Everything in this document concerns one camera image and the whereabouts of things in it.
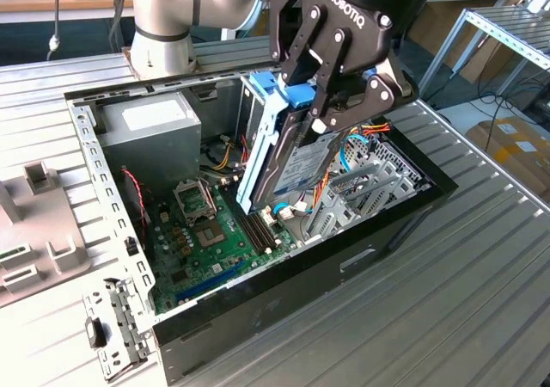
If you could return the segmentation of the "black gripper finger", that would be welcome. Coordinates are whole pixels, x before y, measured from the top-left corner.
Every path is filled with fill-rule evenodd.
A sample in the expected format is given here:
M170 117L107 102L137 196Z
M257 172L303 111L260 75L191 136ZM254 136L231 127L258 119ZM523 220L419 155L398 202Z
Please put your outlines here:
M307 133L343 132L419 95L390 46L363 44L349 28L335 30L316 82Z
M286 84L304 83L320 67L309 50L326 20L320 0L269 0L270 55Z

